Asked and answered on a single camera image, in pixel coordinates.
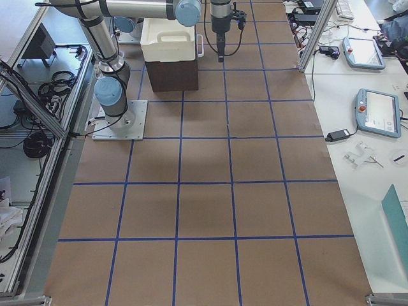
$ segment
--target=white plastic bag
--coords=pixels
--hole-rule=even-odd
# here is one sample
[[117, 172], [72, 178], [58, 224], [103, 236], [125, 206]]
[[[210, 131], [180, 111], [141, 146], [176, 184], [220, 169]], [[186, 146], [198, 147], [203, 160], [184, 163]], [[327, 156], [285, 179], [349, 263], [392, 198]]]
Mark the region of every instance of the white plastic bag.
[[408, 0], [398, 0], [393, 4], [393, 10], [397, 13], [402, 13], [403, 11], [408, 10]]

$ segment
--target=tablet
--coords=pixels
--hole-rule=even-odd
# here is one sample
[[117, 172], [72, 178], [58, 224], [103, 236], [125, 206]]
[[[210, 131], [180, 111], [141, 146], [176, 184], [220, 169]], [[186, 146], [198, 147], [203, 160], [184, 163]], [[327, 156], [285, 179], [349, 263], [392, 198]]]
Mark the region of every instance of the tablet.
[[374, 40], [346, 37], [343, 50], [347, 63], [354, 68], [382, 70], [385, 63]]
[[393, 94], [360, 89], [356, 97], [356, 121], [360, 130], [400, 138], [400, 107]]

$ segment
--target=black round object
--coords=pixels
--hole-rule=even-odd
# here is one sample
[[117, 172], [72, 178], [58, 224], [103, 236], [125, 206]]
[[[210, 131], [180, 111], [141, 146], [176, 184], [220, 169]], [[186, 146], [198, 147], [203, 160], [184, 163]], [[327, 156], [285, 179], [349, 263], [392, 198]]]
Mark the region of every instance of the black round object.
[[41, 158], [48, 154], [52, 146], [52, 141], [44, 132], [37, 132], [29, 135], [23, 143], [23, 150], [30, 158]]

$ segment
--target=white table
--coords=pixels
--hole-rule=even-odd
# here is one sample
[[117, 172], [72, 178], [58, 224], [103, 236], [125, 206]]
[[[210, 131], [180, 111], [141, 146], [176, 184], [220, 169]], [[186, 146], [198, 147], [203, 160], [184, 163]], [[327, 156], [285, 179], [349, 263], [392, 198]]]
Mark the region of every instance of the white table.
[[[377, 28], [363, 0], [349, 2], [356, 16], [353, 25]], [[347, 36], [347, 27], [332, 29], [332, 32], [330, 45], [339, 46], [341, 39]], [[374, 34], [373, 31], [365, 33], [349, 28], [349, 35], [354, 37], [371, 38]], [[324, 43], [324, 40], [327, 37], [321, 38], [321, 42]], [[343, 54], [336, 61], [316, 54], [315, 60], [315, 107], [325, 135], [345, 128], [352, 133], [355, 131], [354, 99], [360, 88], [396, 94], [400, 108], [408, 114], [408, 100], [404, 96], [404, 91], [408, 91], [408, 76], [395, 58], [385, 59], [386, 69], [382, 71], [351, 68]], [[312, 61], [305, 72], [311, 92]], [[344, 155], [348, 152], [358, 153], [356, 146], [360, 142], [375, 150], [375, 156], [384, 168], [378, 164], [363, 164], [357, 169], [352, 167]], [[402, 129], [399, 139], [358, 131], [344, 142], [328, 144], [361, 259], [374, 293], [408, 292], [408, 278], [381, 206], [391, 184], [395, 185], [401, 200], [408, 200], [408, 164], [396, 166], [391, 161], [392, 153], [398, 149], [408, 149], [406, 129]]]

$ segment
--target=tablet screen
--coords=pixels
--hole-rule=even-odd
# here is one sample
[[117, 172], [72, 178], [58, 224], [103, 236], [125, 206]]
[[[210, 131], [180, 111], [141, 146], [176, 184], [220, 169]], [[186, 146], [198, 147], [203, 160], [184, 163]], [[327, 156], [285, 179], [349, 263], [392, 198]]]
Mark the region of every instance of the tablet screen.
[[381, 65], [377, 50], [372, 40], [356, 40], [349, 38], [350, 47], [356, 64]]
[[365, 126], [387, 132], [396, 132], [394, 98], [367, 91]]

